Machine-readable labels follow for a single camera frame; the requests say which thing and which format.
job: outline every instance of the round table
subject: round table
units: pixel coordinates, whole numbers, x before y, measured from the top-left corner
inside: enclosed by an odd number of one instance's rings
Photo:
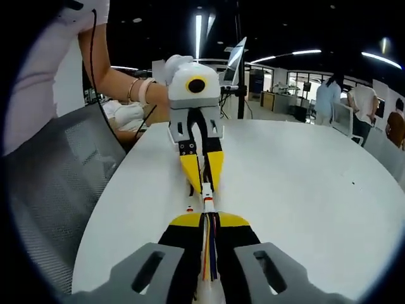
[[[404,234],[405,194],[367,151],[330,127],[226,120],[218,210],[248,220],[306,267],[327,293],[357,300],[394,258]],[[108,183],[87,224],[72,291],[105,283],[111,268],[148,242],[198,198],[167,123],[152,125]]]

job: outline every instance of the monitor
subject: monitor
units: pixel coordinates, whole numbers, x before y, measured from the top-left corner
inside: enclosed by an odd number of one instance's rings
[[[223,81],[231,82],[234,84],[235,77],[237,75],[237,70],[239,67],[240,60],[242,59],[242,54],[245,50],[246,37],[242,39],[230,52],[229,60],[227,63],[227,69],[223,76]]]

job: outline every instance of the office room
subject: office room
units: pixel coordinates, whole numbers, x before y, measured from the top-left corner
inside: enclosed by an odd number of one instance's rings
[[[6,294],[403,297],[399,4],[10,5],[29,25],[5,47]]]

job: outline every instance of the mesh chair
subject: mesh chair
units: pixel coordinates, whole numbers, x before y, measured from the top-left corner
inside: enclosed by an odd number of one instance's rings
[[[405,183],[405,153],[392,143],[385,133],[377,128],[371,128],[368,134],[365,150],[373,155],[403,189]]]
[[[333,104],[333,115],[331,126],[348,138],[359,139],[358,144],[361,146],[363,138],[353,135],[353,109],[341,103]]]
[[[371,128],[368,134],[367,140],[364,144],[364,149],[373,155],[376,159],[379,159],[381,155],[381,149],[384,143],[384,137],[387,137],[378,128]]]
[[[90,215],[125,152],[98,104],[51,120],[4,160],[16,227],[32,261],[71,293]]]

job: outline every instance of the person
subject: person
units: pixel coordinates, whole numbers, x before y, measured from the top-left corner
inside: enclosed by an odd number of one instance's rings
[[[330,125],[333,115],[333,103],[340,102],[342,84],[343,76],[335,73],[316,90],[316,125]]]
[[[6,114],[3,156],[14,152],[56,118],[54,78],[73,39],[78,39],[85,70],[98,92],[117,100],[141,99],[142,103],[158,105],[157,109],[168,111],[165,86],[153,83],[151,79],[137,80],[111,68],[106,40],[109,0],[78,2],[83,4],[82,9],[75,11],[64,7],[44,29],[17,76]],[[91,48],[94,83],[90,68]]]
[[[353,135],[361,136],[365,145],[372,125],[375,123],[375,112],[378,108],[378,98],[371,87],[358,84],[348,94],[347,99],[353,109]]]
[[[398,148],[405,150],[405,117],[404,117],[404,102],[398,98],[395,105],[396,110],[391,112],[388,117],[385,133],[390,141]]]

